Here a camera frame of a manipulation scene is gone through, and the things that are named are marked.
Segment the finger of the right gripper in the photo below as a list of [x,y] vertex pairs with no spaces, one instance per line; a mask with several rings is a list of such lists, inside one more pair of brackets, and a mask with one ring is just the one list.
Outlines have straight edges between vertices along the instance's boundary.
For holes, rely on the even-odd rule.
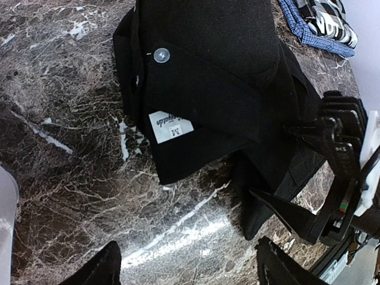
[[332,117],[319,117],[313,121],[297,122],[283,126],[283,130],[304,141],[316,139],[322,141],[333,137],[337,128],[337,121]]
[[323,236],[324,230],[317,223],[318,216],[309,210],[255,188],[251,188],[249,191],[265,204],[292,234],[299,238],[321,238]]

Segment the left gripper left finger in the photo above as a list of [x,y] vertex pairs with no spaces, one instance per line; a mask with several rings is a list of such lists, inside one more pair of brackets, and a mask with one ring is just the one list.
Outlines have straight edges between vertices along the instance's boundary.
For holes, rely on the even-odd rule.
[[120,284],[121,251],[116,241],[107,243],[64,284]]

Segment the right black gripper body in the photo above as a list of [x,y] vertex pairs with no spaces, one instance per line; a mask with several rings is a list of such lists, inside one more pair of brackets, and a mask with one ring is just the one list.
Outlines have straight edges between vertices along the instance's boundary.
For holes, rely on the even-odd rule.
[[339,91],[324,93],[318,110],[318,150],[335,177],[309,235],[325,245],[343,240],[358,206],[362,187],[359,156],[367,123],[368,115],[359,98]]

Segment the black long sleeve shirt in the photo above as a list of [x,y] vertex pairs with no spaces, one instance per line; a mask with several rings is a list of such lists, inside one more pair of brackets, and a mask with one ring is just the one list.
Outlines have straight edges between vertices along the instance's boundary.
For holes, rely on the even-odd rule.
[[321,98],[279,39],[270,1],[137,1],[113,35],[123,111],[150,142],[167,185],[230,156],[252,240],[272,212],[252,194],[292,200],[324,158],[284,131]]

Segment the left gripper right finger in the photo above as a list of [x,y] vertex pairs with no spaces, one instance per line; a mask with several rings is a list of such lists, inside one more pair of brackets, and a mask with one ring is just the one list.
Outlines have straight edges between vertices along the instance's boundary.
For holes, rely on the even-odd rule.
[[256,249],[257,272],[262,285],[323,285],[326,284],[302,268],[271,239],[259,239]]

